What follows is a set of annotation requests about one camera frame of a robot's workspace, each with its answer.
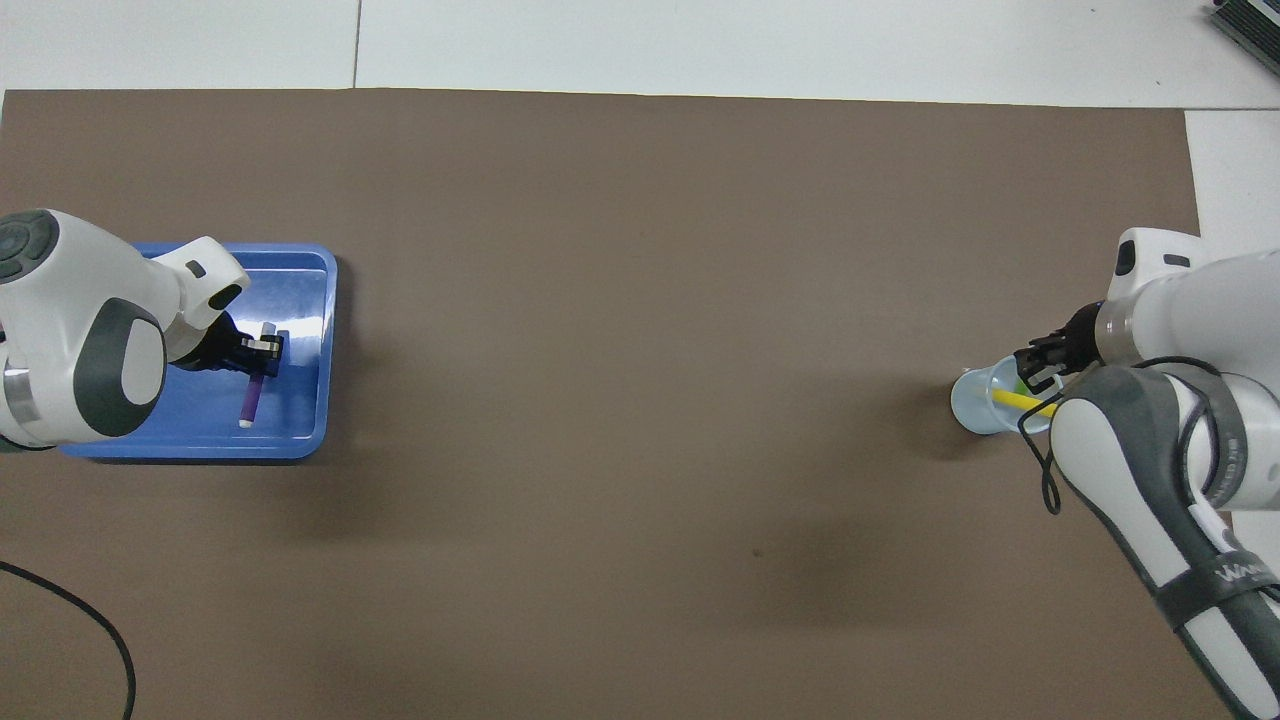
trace brown table surface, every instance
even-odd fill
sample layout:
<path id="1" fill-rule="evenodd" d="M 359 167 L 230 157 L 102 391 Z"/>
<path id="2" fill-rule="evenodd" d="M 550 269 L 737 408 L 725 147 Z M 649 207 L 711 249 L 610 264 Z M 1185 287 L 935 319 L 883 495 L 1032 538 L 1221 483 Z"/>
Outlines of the brown table surface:
<path id="1" fill-rule="evenodd" d="M 138 719 L 1225 716 L 947 405 L 1197 232 L 1178 111 L 10 91 L 36 206 L 340 259 L 307 461 L 0 459 L 0 557 Z M 0 716 L 119 716 L 114 652 L 0 578 Z"/>

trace black velcro strap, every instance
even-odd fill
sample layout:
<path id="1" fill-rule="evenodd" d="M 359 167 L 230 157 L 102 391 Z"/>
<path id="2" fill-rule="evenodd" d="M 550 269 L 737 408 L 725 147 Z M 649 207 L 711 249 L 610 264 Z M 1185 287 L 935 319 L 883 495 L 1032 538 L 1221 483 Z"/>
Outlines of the black velcro strap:
<path id="1" fill-rule="evenodd" d="M 1280 584 L 1262 559 L 1247 550 L 1233 550 L 1201 562 L 1155 592 L 1156 606 L 1172 629 L 1216 607 L 1225 600 Z"/>

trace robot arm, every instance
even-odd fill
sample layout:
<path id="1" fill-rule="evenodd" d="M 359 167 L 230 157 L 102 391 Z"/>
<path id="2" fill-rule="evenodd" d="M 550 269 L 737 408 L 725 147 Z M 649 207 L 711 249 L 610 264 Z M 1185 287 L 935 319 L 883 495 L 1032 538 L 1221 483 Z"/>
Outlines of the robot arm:
<path id="1" fill-rule="evenodd" d="M 209 237 L 147 260 L 65 213 L 0 218 L 0 447 L 133 432 L 155 407 L 166 363 L 264 372 L 270 348 L 224 313 L 248 284 Z"/>
<path id="2" fill-rule="evenodd" d="M 1106 301 L 1015 356 L 1033 387 L 1105 363 L 1053 415 L 1059 468 L 1231 711 L 1277 717 L 1277 579 L 1217 509 L 1280 509 L 1280 254 L 1197 245 L 1129 231 Z"/>

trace plastic cup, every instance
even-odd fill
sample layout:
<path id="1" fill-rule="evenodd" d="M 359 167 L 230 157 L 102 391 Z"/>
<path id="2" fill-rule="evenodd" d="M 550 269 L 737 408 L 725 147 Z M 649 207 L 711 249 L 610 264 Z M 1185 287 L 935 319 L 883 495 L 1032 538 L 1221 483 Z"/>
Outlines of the plastic cup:
<path id="1" fill-rule="evenodd" d="M 951 386 L 951 413 L 969 432 L 980 436 L 996 433 L 1016 433 L 1018 419 L 1025 410 L 996 402 L 991 397 L 992 388 L 1018 392 L 1018 361 L 1012 355 L 989 368 L 969 370 Z M 1053 377 L 1053 386 L 1032 395 L 1037 400 L 1048 400 L 1062 388 L 1062 379 Z M 1050 419 L 1032 415 L 1027 419 L 1028 433 L 1041 433 L 1048 429 Z"/>

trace yellow marker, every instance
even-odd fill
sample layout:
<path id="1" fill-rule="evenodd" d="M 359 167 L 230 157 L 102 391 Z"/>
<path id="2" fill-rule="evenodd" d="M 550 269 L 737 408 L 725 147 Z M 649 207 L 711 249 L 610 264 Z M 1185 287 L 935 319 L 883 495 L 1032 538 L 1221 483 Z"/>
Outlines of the yellow marker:
<path id="1" fill-rule="evenodd" d="M 1042 402 L 1034 397 L 1027 397 L 1025 395 L 1018 395 L 1016 392 L 1009 392 L 1007 389 L 1000 389 L 998 387 L 991 388 L 991 398 L 1001 405 L 1010 405 L 1012 407 L 1018 407 L 1019 410 L 1030 410 Z M 1046 405 L 1043 410 L 1037 413 L 1037 415 L 1052 418 L 1055 410 L 1057 410 L 1057 405 L 1050 404 Z"/>

